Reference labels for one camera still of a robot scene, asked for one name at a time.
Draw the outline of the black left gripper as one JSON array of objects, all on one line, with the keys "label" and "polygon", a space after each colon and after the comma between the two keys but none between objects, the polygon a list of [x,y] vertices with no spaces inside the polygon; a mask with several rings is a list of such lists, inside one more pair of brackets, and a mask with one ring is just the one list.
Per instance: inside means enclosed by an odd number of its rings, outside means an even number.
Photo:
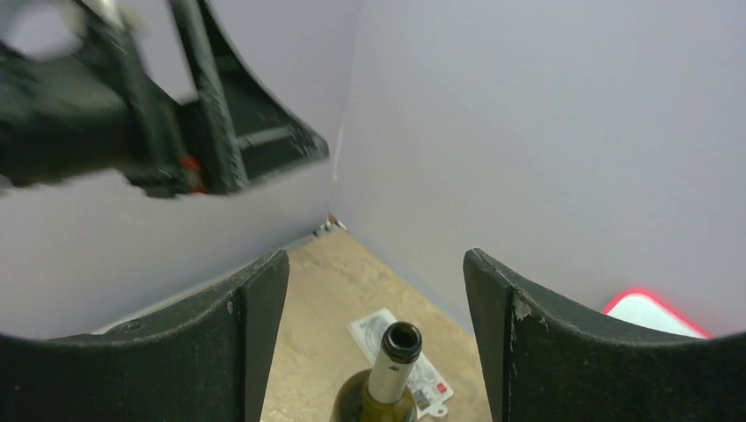
[{"label": "black left gripper", "polygon": [[80,47],[42,60],[1,46],[2,176],[26,188],[115,169],[153,198],[192,192],[177,103],[147,74],[125,10],[58,6]]}]

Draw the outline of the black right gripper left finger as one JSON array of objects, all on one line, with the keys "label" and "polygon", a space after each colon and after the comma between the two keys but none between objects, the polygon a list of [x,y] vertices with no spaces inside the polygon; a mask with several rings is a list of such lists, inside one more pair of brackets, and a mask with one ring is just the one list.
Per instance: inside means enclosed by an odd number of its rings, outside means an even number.
[{"label": "black right gripper left finger", "polygon": [[102,334],[2,336],[2,420],[259,420],[289,270],[273,251]]}]

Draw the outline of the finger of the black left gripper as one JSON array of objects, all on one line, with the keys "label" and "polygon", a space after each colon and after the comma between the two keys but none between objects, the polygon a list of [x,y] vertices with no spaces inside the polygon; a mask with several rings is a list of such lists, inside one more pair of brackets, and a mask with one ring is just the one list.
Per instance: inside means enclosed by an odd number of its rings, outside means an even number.
[{"label": "finger of the black left gripper", "polygon": [[253,74],[209,1],[169,6],[196,90],[177,116],[199,191],[231,195],[328,159],[327,141]]}]

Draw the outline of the white ruler set package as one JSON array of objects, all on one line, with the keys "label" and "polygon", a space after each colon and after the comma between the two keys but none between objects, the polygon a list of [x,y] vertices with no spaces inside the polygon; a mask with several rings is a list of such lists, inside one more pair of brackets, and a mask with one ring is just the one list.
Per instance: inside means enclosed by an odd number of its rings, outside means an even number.
[{"label": "white ruler set package", "polygon": [[[385,329],[396,321],[389,309],[382,308],[347,324],[350,335],[370,364],[375,362]],[[415,362],[407,386],[413,393],[418,421],[426,416],[443,418],[448,414],[445,402],[454,391],[424,353]]]}]

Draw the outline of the olive bottle silver cap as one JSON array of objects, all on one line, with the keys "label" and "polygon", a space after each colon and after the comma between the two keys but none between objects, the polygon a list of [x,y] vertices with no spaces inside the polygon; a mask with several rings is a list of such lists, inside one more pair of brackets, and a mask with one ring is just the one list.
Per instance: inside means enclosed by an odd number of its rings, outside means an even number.
[{"label": "olive bottle silver cap", "polygon": [[389,325],[372,367],[341,385],[330,420],[414,422],[417,405],[407,382],[421,350],[421,332],[413,324],[397,321]]}]

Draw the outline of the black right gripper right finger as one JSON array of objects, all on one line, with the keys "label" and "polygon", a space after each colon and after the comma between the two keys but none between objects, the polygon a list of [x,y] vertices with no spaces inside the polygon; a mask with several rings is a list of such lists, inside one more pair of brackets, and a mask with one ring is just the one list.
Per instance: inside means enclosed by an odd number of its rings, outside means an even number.
[{"label": "black right gripper right finger", "polygon": [[464,283],[495,421],[742,421],[745,337],[696,339],[594,311],[480,249]]}]

